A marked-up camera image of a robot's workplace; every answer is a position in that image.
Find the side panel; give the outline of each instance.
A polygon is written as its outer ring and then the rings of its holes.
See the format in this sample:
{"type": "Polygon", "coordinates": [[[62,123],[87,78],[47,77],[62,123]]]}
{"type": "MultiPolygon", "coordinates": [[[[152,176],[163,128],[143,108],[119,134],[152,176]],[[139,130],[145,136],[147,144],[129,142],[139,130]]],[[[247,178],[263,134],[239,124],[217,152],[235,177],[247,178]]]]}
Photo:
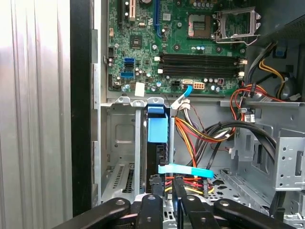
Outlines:
{"type": "Polygon", "coordinates": [[[0,227],[72,217],[68,0],[0,7],[0,227]]]}

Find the motherboard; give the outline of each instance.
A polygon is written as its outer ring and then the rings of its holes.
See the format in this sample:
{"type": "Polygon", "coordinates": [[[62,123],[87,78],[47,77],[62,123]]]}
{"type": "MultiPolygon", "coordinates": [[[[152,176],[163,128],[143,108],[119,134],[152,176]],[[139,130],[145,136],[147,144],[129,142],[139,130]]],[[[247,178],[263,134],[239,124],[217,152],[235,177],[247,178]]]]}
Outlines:
{"type": "Polygon", "coordinates": [[[141,83],[145,93],[192,85],[194,94],[232,94],[244,77],[251,12],[245,0],[109,0],[109,90],[141,83]]]}

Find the ram slot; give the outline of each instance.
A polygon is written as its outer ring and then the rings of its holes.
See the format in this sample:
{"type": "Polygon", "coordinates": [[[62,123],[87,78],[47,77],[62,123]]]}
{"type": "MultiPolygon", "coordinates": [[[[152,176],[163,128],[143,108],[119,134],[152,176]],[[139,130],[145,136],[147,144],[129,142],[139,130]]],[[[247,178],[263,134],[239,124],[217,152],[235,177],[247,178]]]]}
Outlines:
{"type": "Polygon", "coordinates": [[[232,78],[238,75],[237,68],[197,67],[164,65],[163,74],[169,76],[196,76],[232,78]]]}
{"type": "Polygon", "coordinates": [[[161,54],[161,62],[164,64],[189,64],[189,65],[236,65],[239,60],[235,57],[209,56],[209,55],[180,55],[180,54],[161,54]]]}
{"type": "Polygon", "coordinates": [[[123,25],[123,0],[117,0],[117,15],[118,26],[121,29],[123,25]]]}

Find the blue sata port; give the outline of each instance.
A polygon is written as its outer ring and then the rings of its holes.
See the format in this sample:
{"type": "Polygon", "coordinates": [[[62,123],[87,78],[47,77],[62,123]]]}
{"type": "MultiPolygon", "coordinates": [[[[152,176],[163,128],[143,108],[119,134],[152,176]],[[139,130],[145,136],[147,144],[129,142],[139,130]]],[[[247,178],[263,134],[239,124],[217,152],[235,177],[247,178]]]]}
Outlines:
{"type": "Polygon", "coordinates": [[[134,58],[124,58],[124,63],[134,63],[134,58]]]}
{"type": "Polygon", "coordinates": [[[121,73],[121,78],[133,78],[134,77],[134,73],[121,73]]]}

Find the yellow wire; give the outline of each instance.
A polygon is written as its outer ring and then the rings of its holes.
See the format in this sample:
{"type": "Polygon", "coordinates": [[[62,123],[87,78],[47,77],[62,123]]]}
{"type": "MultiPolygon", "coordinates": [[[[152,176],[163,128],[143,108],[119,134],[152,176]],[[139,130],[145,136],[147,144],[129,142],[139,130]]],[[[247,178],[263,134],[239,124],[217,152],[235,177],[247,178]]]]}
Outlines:
{"type": "MultiPolygon", "coordinates": [[[[168,192],[169,190],[172,190],[173,187],[168,187],[165,189],[165,192],[168,192]]],[[[201,191],[198,191],[198,190],[195,190],[195,189],[192,189],[192,188],[189,188],[189,187],[185,187],[184,188],[185,190],[189,190],[189,191],[192,191],[192,192],[195,192],[195,193],[198,193],[198,194],[203,194],[203,192],[201,191]]],[[[215,190],[215,188],[212,188],[208,193],[211,194],[213,193],[215,190]]]]}
{"type": "Polygon", "coordinates": [[[264,59],[259,63],[259,68],[266,71],[266,72],[273,73],[281,79],[281,87],[276,94],[276,97],[280,98],[280,92],[282,91],[282,89],[285,85],[285,78],[277,70],[273,69],[272,67],[269,67],[269,66],[265,65],[264,64],[264,59]]]}
{"type": "Polygon", "coordinates": [[[216,142],[222,142],[226,139],[214,139],[212,137],[209,137],[207,135],[204,135],[203,133],[201,133],[200,131],[198,131],[197,129],[195,129],[194,127],[192,127],[190,124],[188,124],[186,121],[184,121],[183,119],[181,118],[178,118],[178,117],[175,117],[175,119],[177,119],[178,121],[182,122],[184,125],[186,125],[188,128],[192,129],[194,132],[197,133],[197,135],[199,136],[203,136],[204,138],[206,139],[209,139],[209,140],[212,140],[212,141],[216,141],[216,142]]]}
{"type": "Polygon", "coordinates": [[[186,134],[184,132],[184,130],[177,124],[177,127],[181,133],[181,135],[183,136],[183,139],[185,141],[185,144],[186,144],[186,147],[187,147],[187,150],[189,151],[189,154],[192,158],[192,162],[193,162],[193,166],[196,167],[196,164],[195,164],[195,159],[194,159],[194,155],[192,153],[192,147],[191,147],[191,144],[190,142],[188,141],[187,137],[186,137],[186,134]]]}

